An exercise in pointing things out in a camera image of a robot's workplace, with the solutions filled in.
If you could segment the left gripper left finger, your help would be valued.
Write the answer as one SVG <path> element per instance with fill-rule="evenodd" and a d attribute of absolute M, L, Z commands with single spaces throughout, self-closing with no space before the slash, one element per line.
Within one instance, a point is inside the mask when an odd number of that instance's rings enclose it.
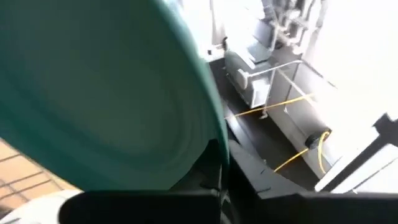
<path fill-rule="evenodd" d="M 221 224 L 221 154 L 208 142 L 169 190 L 97 190 L 68 199 L 59 224 Z"/>

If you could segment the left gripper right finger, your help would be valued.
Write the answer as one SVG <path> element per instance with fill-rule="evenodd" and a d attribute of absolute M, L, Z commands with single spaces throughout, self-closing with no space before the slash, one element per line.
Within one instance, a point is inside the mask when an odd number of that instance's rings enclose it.
<path fill-rule="evenodd" d="M 398 194 L 309 191 L 229 141 L 228 193 L 238 224 L 398 224 Z"/>

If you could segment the white plate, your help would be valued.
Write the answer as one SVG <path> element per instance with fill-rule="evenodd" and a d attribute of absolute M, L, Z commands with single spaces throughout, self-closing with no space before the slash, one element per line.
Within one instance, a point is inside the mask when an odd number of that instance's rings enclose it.
<path fill-rule="evenodd" d="M 61 190 L 40 196 L 0 218 L 0 224 L 60 224 L 61 206 L 81 193 L 81 190 Z"/>

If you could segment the dark green plain plate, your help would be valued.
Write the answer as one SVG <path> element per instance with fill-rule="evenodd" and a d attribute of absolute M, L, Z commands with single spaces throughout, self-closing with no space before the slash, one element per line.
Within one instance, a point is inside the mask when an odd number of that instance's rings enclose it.
<path fill-rule="evenodd" d="M 174 0 L 0 0 L 0 138 L 74 186 L 168 190 L 221 99 Z"/>

